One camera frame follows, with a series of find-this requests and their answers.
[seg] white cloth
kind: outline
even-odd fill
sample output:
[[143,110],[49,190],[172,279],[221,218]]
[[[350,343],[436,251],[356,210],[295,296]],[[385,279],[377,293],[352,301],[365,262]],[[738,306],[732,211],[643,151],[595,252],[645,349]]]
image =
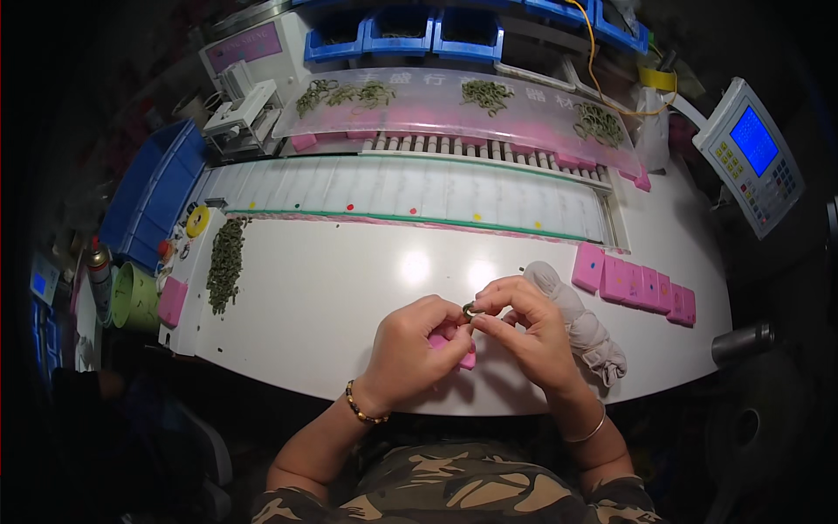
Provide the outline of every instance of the white cloth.
[[571,350],[596,373],[606,387],[623,378],[628,369],[626,355],[613,340],[605,326],[590,309],[585,309],[576,291],[559,278],[547,262],[532,262],[524,270],[524,278],[534,283],[559,307],[565,318],[565,328]]

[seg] blue lcd screen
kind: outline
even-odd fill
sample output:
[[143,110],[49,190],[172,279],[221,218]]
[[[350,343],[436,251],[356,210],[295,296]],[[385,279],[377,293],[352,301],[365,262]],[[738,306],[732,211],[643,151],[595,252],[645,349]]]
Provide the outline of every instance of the blue lcd screen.
[[768,129],[750,106],[747,107],[737,125],[733,127],[731,138],[751,163],[753,170],[757,172],[757,177],[763,176],[765,169],[779,152],[771,135],[768,134]]
[[47,288],[47,281],[44,280],[44,277],[41,277],[37,273],[35,273],[34,278],[32,279],[32,287],[35,288],[40,295],[44,295],[44,291]]

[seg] woman's right hand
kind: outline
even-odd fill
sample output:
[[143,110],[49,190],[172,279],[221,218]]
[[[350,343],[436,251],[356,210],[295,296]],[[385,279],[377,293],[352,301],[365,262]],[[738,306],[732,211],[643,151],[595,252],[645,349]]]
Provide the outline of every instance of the woman's right hand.
[[[507,306],[512,310],[504,319],[496,318]],[[561,311],[533,283],[521,276],[499,278],[477,293],[473,309],[486,311],[474,317],[474,328],[497,339],[545,392],[569,392],[580,385]]]

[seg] silver bangle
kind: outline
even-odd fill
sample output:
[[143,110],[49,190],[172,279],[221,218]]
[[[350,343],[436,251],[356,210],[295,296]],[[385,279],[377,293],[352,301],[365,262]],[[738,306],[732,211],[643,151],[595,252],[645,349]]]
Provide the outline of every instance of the silver bangle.
[[603,401],[597,399],[597,402],[599,402],[600,405],[602,405],[602,407],[603,407],[603,417],[599,420],[599,424],[597,424],[597,426],[593,429],[593,431],[591,431],[586,437],[576,438],[576,439],[573,439],[573,440],[570,440],[569,438],[565,438],[564,439],[565,442],[567,442],[569,444],[578,444],[580,442],[585,442],[586,440],[588,440],[589,438],[591,438],[592,436],[597,434],[597,431],[599,431],[599,429],[605,423],[605,417],[607,416],[607,414],[605,412],[605,404],[603,404]]

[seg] yellow cable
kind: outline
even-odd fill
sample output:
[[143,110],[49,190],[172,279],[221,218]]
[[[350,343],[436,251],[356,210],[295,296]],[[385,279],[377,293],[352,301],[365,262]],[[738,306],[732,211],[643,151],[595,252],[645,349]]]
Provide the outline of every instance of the yellow cable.
[[[605,97],[603,95],[603,89],[599,86],[599,81],[597,81],[597,77],[594,76],[594,74],[593,74],[593,54],[597,50],[597,45],[595,43],[596,40],[593,37],[593,28],[591,27],[591,20],[587,17],[587,13],[585,13],[585,8],[583,8],[582,5],[580,5],[579,2],[577,2],[577,0],[565,0],[565,2],[572,3],[573,5],[578,7],[579,10],[582,11],[582,16],[585,17],[585,23],[587,24],[587,32],[591,37],[591,57],[587,61],[587,72],[591,76],[591,79],[593,80],[594,85],[596,85],[597,92],[599,93],[599,100],[603,104],[605,104],[606,106],[614,109],[616,112],[620,113],[621,115],[626,115],[626,116],[642,115],[642,116],[647,116],[647,117],[652,117],[653,115],[657,115],[660,112],[662,112],[664,109],[666,109],[667,107],[672,105],[672,102],[675,101],[675,96],[678,95],[678,74],[675,73],[674,71],[673,71],[673,73],[675,73],[675,91],[673,91],[673,93],[672,93],[672,100],[666,102],[666,104],[664,104],[658,111],[655,111],[655,112],[648,112],[648,111],[625,112],[625,111],[621,110],[619,107],[615,107],[613,104],[608,103],[605,100]],[[652,49],[654,49],[655,53],[660,54],[660,52],[654,46],[652,46]]]

